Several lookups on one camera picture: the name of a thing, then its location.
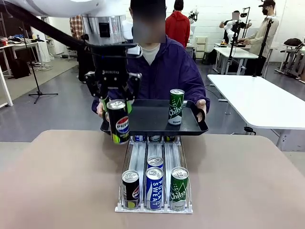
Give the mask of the person's left hand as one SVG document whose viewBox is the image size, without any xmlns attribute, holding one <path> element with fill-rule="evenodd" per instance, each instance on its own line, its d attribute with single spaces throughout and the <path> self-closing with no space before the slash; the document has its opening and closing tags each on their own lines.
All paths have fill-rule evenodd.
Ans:
<svg viewBox="0 0 305 229">
<path fill-rule="evenodd" d="M 206 118 L 206 101 L 204 99 L 198 100 L 196 103 L 197 106 L 197 119 L 198 122 L 204 121 Z"/>
</svg>

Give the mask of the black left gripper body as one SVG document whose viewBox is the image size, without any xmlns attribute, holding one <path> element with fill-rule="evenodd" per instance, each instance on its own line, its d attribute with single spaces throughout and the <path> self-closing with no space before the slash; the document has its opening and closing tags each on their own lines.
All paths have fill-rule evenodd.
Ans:
<svg viewBox="0 0 305 229">
<path fill-rule="evenodd" d="M 125 87 L 129 79 L 125 58 L 94 57 L 95 77 L 107 88 Z"/>
</svg>

